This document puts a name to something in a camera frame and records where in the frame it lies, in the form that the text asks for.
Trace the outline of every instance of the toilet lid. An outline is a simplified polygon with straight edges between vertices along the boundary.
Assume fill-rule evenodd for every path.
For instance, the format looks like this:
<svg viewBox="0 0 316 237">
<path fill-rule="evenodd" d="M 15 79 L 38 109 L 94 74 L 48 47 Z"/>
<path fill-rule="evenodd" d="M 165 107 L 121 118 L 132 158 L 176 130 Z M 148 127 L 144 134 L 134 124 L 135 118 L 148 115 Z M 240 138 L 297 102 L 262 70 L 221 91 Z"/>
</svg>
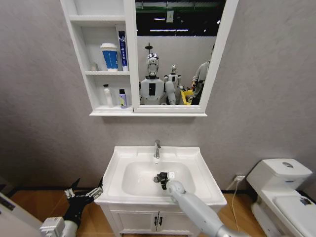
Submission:
<svg viewBox="0 0 316 237">
<path fill-rule="evenodd" d="M 276 197 L 273 202 L 291 224 L 305 237 L 316 233 L 316 205 L 303 196 Z"/>
</svg>

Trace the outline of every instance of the cup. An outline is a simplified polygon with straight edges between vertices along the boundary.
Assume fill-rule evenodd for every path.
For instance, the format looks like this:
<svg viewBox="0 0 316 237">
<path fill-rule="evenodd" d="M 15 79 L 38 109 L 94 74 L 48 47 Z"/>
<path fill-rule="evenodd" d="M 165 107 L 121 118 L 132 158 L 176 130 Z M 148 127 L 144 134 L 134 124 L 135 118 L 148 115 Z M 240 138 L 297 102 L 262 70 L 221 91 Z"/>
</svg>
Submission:
<svg viewBox="0 0 316 237">
<path fill-rule="evenodd" d="M 118 47 L 113 43 L 103 43 L 100 46 L 109 72 L 118 71 Z"/>
</svg>

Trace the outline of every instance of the white bottle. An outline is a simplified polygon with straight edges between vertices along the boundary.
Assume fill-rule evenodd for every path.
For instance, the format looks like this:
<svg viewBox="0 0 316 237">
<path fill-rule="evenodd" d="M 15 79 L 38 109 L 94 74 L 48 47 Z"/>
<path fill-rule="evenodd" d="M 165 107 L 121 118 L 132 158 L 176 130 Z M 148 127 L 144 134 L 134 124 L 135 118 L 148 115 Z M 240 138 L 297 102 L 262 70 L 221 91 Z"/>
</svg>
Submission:
<svg viewBox="0 0 316 237">
<path fill-rule="evenodd" d="M 113 107 L 113 101 L 112 101 L 112 95 L 111 95 L 111 91 L 109 89 L 109 84 L 104 84 L 104 94 L 105 94 L 105 98 L 107 99 L 107 104 L 108 106 L 111 108 Z"/>
</svg>

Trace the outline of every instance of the floor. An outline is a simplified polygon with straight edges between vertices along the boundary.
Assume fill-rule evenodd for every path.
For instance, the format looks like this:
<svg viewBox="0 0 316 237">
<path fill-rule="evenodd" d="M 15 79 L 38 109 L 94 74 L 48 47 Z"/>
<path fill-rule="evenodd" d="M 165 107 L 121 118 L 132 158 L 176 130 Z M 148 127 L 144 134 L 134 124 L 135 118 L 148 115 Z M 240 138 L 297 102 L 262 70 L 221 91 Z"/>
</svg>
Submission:
<svg viewBox="0 0 316 237">
<path fill-rule="evenodd" d="M 222 208 L 218 215 L 227 227 L 237 230 L 231 209 L 233 195 L 224 194 L 224 196 L 228 205 Z M 68 208 L 63 191 L 18 191 L 11 199 L 41 221 L 44 221 L 47 217 L 63 216 Z M 234 199 L 239 230 L 248 233 L 252 237 L 264 237 L 264 232 L 251 212 L 251 203 L 250 197 L 246 194 L 239 194 Z M 114 237 L 101 208 L 95 203 L 86 206 L 84 209 L 77 237 Z"/>
</svg>

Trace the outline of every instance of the toiletries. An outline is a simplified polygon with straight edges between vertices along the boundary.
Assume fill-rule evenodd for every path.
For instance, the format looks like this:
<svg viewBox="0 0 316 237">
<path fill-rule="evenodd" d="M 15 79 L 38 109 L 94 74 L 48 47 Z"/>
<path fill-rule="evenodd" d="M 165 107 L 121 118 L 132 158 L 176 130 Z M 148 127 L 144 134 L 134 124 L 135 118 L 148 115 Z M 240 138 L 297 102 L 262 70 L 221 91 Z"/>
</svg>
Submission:
<svg viewBox="0 0 316 237">
<path fill-rule="evenodd" d="M 97 63 L 91 63 L 91 71 L 98 71 L 99 67 Z"/>
<path fill-rule="evenodd" d="M 119 39 L 120 57 L 122 60 L 123 72 L 128 72 L 125 31 L 118 32 L 118 39 Z"/>
<path fill-rule="evenodd" d="M 127 108 L 127 100 L 126 100 L 126 94 L 125 94 L 125 90 L 124 89 L 120 89 L 119 90 L 119 103 L 120 103 L 120 107 L 122 109 L 126 109 Z"/>
<path fill-rule="evenodd" d="M 112 101 L 112 95 L 111 95 L 111 91 L 109 89 L 109 84 L 104 84 L 104 94 L 105 94 L 105 98 L 107 100 L 107 104 L 108 106 L 111 108 L 113 107 L 113 101 Z"/>
<path fill-rule="evenodd" d="M 117 47 L 113 43 L 103 43 L 100 46 L 105 63 L 107 65 L 107 69 L 109 72 L 117 72 L 118 71 L 118 52 Z"/>
</svg>

